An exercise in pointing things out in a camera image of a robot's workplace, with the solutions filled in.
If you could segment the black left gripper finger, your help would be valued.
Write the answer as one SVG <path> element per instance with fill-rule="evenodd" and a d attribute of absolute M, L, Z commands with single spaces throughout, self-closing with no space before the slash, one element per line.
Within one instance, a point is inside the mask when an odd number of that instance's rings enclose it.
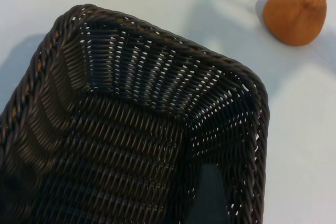
<path fill-rule="evenodd" d="M 223 178 L 218 167 L 201 167 L 200 181 L 188 223 L 229 223 Z"/>

